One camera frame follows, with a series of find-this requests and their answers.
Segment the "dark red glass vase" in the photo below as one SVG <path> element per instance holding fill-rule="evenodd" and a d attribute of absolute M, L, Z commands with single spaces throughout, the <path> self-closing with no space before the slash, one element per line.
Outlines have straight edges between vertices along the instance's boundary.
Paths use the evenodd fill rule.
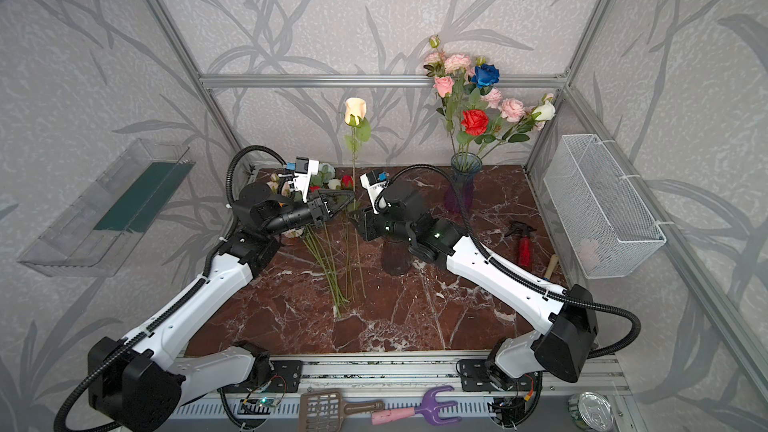
<path fill-rule="evenodd" d="M 412 254 L 407 240 L 387 237 L 381 249 L 381 268 L 391 276 L 403 276 L 412 268 Z"/>

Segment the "cream peach rose stem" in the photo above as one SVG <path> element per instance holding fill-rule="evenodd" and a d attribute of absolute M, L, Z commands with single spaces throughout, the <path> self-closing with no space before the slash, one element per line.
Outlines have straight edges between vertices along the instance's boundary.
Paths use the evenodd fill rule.
<path fill-rule="evenodd" d="M 345 135 L 345 143 L 352 157 L 352 191 L 357 193 L 357 162 L 362 146 L 371 139 L 372 127 L 367 119 L 367 103 L 364 99 L 350 97 L 345 100 L 344 123 L 350 132 Z"/>

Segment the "purple glass vase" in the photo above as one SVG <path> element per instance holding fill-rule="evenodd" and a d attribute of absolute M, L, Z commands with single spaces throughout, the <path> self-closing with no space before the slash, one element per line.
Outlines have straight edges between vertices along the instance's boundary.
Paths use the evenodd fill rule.
<path fill-rule="evenodd" d="M 482 161 L 479 156 L 470 152 L 456 153 L 451 159 L 453 180 L 458 186 L 461 196 L 458 196 L 452 187 L 444 194 L 444 207 L 448 212 L 459 213 L 459 203 L 462 203 L 467 211 L 470 211 L 474 202 L 474 179 L 482 169 Z"/>

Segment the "blue rose stem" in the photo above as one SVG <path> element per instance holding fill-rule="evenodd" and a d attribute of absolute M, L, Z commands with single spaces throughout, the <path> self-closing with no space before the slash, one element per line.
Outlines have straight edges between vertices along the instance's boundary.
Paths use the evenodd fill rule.
<path fill-rule="evenodd" d="M 502 94 L 495 88 L 499 82 L 500 72 L 490 63 L 482 63 L 474 68 L 474 75 L 471 82 L 475 85 L 475 91 L 478 92 L 475 99 L 470 101 L 470 109 L 484 110 L 489 118 L 489 126 L 486 136 L 487 145 L 493 141 L 491 136 L 496 128 L 497 109 L 502 100 Z"/>

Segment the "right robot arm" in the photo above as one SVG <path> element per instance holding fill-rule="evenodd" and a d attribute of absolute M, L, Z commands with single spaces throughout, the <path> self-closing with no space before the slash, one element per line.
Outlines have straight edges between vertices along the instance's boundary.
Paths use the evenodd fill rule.
<path fill-rule="evenodd" d="M 404 174 L 361 175 L 370 204 L 356 213 L 356 229 L 366 241 L 402 240 L 412 256 L 480 286 L 532 326 L 525 335 L 500 340 L 489 353 L 485 368 L 496 388 L 507 390 L 536 372 L 575 383 L 588 360 L 614 354 L 638 338 L 642 325 L 636 314 L 594 301 L 582 286 L 564 288 L 537 277 L 491 251 L 473 231 L 466 209 L 460 223 L 434 217 Z"/>

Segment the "white rose stem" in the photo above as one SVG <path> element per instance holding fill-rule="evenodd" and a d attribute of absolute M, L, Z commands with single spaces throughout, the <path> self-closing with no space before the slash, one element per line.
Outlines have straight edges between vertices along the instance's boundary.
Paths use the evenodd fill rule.
<path fill-rule="evenodd" d="M 513 113 L 507 107 L 502 111 L 502 117 L 511 122 L 511 127 L 502 135 L 502 141 L 507 143 L 526 142 L 530 139 L 529 133 L 534 129 L 542 128 L 546 122 L 552 120 L 556 114 L 556 108 L 550 100 L 544 100 L 539 105 L 526 111 L 524 108 L 519 113 Z"/>

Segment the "pink flower stem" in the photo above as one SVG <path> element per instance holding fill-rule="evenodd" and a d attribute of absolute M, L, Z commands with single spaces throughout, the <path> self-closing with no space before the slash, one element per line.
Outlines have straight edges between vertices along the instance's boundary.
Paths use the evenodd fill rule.
<path fill-rule="evenodd" d="M 451 142 L 454 153 L 459 151 L 456 140 L 455 116 L 457 108 L 463 100 L 463 86 L 465 85 L 465 70 L 463 68 L 448 75 L 438 76 L 433 79 L 433 88 L 440 99 L 438 113 L 444 119 L 444 127 Z"/>
<path fill-rule="evenodd" d="M 532 132 L 541 131 L 555 118 L 554 102 L 553 93 L 545 94 L 532 106 L 514 98 L 500 100 L 497 107 L 499 114 L 489 122 L 489 130 L 482 136 L 478 149 L 480 158 L 485 159 L 502 145 L 529 141 Z"/>
<path fill-rule="evenodd" d="M 438 36 L 432 36 L 429 38 L 430 53 L 423 59 L 422 67 L 426 71 L 426 75 L 432 80 L 436 75 L 448 75 L 457 71 L 460 68 L 465 70 L 465 85 L 463 86 L 463 100 L 457 108 L 455 116 L 456 123 L 456 140 L 458 132 L 460 131 L 460 122 L 462 118 L 462 112 L 469 110 L 471 105 L 470 101 L 475 99 L 478 92 L 475 91 L 475 85 L 471 82 L 471 78 L 474 75 L 474 68 L 476 65 L 482 63 L 490 63 L 487 58 L 482 56 L 472 56 L 467 53 L 448 53 L 442 47 L 441 40 Z M 438 106 L 440 105 L 440 99 L 437 97 L 437 114 L 441 117 L 444 126 L 444 119 L 438 113 Z"/>

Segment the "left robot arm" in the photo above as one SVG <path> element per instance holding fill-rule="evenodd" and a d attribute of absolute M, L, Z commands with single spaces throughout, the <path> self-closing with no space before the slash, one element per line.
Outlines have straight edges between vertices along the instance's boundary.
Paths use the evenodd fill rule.
<path fill-rule="evenodd" d="M 229 385 L 267 382 L 269 354 L 247 343 L 198 359 L 181 359 L 184 345 L 236 292 L 255 279 L 280 248 L 279 237 L 289 230 L 323 225 L 355 198 L 351 190 L 310 187 L 319 163 L 306 157 L 280 160 L 280 186 L 300 194 L 298 202 L 280 188 L 254 182 L 233 188 L 239 162 L 250 152 L 274 159 L 279 154 L 250 145 L 231 159 L 225 175 L 226 203 L 233 221 L 207 254 L 202 273 L 148 320 L 119 340 L 108 337 L 88 354 L 88 374 L 60 406 L 56 431 L 68 430 L 67 418 L 81 396 L 109 418 L 101 430 L 124 427 L 155 431 L 181 405 Z"/>

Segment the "large red rose stem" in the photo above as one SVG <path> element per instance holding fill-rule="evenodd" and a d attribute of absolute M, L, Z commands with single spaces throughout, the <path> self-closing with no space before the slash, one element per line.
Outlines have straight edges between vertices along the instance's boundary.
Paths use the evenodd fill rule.
<path fill-rule="evenodd" d="M 470 145 L 476 144 L 477 154 L 484 151 L 487 146 L 486 136 L 489 126 L 487 113 L 481 109 L 469 109 L 462 112 L 460 131 L 457 135 L 458 151 L 469 153 Z"/>

